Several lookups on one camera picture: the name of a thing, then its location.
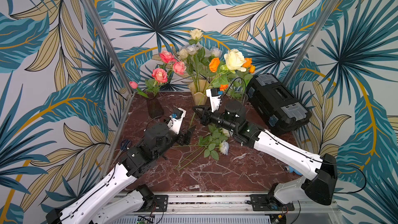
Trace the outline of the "orange rose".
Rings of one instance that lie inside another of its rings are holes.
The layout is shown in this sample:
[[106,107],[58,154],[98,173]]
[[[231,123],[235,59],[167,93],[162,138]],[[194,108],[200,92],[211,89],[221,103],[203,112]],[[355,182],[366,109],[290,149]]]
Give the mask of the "orange rose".
[[252,58],[246,58],[245,63],[242,65],[244,68],[251,68],[252,66]]
[[225,84],[225,85],[220,85],[220,87],[219,87],[219,90],[220,90],[220,91],[222,91],[222,92],[224,92],[225,90],[227,90],[227,89],[228,89],[228,87],[229,87],[229,85],[228,85],[228,84]]
[[209,70],[212,73],[216,73],[218,70],[218,66],[220,65],[220,60],[219,58],[213,58],[209,64]]

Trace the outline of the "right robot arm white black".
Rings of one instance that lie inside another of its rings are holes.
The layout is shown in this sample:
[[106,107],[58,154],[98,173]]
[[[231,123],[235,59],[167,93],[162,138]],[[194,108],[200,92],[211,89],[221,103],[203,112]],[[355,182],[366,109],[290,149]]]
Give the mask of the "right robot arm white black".
[[334,156],[321,156],[300,149],[247,121],[246,111],[237,101],[226,106],[223,112],[206,105],[194,106],[193,110],[200,117],[202,125],[214,124],[224,128],[242,146],[264,152],[298,171],[301,175],[299,179],[272,186],[268,193],[271,200],[280,204],[299,200],[312,200],[321,205],[332,203],[337,182]]

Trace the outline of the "orange tulip bud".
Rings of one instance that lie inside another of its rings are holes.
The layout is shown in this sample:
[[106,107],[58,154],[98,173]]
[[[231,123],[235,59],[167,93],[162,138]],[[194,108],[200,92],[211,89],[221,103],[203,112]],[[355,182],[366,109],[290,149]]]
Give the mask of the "orange tulip bud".
[[256,67],[255,67],[254,65],[252,65],[252,66],[249,68],[249,72],[250,72],[251,74],[254,74],[254,73],[255,73],[255,70],[256,70]]

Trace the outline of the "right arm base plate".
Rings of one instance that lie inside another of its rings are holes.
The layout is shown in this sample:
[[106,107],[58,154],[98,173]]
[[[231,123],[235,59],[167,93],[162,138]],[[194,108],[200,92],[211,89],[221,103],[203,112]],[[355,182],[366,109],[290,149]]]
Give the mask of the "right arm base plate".
[[255,194],[249,197],[250,199],[246,203],[252,206],[253,211],[288,212],[295,210],[292,203],[283,204],[266,194]]

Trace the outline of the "pink rose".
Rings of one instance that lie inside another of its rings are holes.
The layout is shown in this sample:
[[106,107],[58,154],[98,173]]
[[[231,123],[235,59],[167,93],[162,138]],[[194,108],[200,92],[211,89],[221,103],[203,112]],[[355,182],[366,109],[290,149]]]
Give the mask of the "pink rose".
[[186,69],[187,67],[182,61],[173,63],[171,69],[167,73],[168,80],[172,79],[172,74],[183,75]]
[[147,92],[156,96],[160,88],[168,82],[167,72],[162,68],[156,68],[152,72],[152,78],[146,80]]
[[169,64],[169,63],[175,63],[177,60],[175,59],[175,56],[171,53],[171,52],[168,52],[168,51],[162,51],[160,54],[159,54],[159,56],[160,56],[160,58],[161,58],[161,60],[162,60],[162,62],[163,62],[163,64],[162,65],[160,65],[160,68],[162,68],[162,69],[165,69],[166,68],[166,66]]

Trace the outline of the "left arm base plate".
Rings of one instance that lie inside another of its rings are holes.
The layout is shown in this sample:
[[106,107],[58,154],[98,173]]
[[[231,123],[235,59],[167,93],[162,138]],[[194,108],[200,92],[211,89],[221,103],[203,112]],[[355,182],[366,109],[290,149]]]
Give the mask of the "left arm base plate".
[[154,195],[144,202],[139,212],[165,212],[169,203],[168,195]]

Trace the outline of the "pink tulip bud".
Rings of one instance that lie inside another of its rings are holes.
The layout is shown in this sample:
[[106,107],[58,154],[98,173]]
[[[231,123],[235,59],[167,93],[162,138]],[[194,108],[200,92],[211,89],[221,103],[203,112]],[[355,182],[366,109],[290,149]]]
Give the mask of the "pink tulip bud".
[[136,82],[129,82],[129,85],[132,89],[137,91],[137,94],[145,97],[145,98],[149,98],[149,96],[139,87],[138,83]]

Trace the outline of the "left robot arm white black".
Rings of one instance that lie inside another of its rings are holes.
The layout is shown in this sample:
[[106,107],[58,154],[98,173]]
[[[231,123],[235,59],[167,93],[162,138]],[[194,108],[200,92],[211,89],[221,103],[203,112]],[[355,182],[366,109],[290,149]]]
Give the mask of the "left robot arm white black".
[[55,208],[46,215],[49,224],[111,224],[122,216],[138,211],[153,202],[153,193],[145,185],[138,186],[124,198],[111,203],[119,192],[152,169],[157,160],[174,145],[190,144],[195,126],[180,133],[180,125],[171,127],[159,122],[144,132],[143,138],[131,147],[97,185],[64,209]]

